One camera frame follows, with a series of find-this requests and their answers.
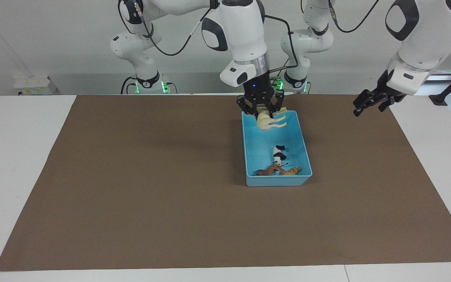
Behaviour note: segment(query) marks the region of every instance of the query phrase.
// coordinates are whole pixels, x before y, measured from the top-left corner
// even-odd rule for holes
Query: blue container
[[[258,129],[255,117],[243,113],[243,147],[247,185],[250,187],[301,186],[313,175],[299,117],[295,111],[287,111],[283,115],[286,116],[286,120],[281,123],[286,121],[287,126],[265,132]],[[299,175],[279,175],[278,172],[271,176],[256,175],[257,170],[265,170],[272,164],[272,150],[277,145],[286,147],[283,154],[287,156],[287,160],[283,163],[289,164],[283,168],[289,170],[300,166],[302,171]]]

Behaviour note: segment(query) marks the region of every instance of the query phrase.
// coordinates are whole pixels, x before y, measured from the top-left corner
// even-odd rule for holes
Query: white table
[[[0,96],[0,255],[75,96]],[[451,112],[425,96],[392,111],[451,213]],[[451,263],[279,268],[135,269],[0,273],[0,281],[445,282]]]

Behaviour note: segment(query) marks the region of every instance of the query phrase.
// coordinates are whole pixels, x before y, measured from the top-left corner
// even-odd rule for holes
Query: brown mat
[[[451,216],[390,111],[287,97],[314,176],[245,185],[234,97],[79,96],[0,271],[451,261]]]

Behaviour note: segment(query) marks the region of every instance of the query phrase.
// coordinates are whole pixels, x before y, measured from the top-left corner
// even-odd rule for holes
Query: black and white toy
[[[276,164],[278,166],[282,166],[282,162],[287,159],[287,156],[283,154],[282,152],[285,151],[285,146],[275,146],[272,150],[272,158],[274,159],[273,164]]]

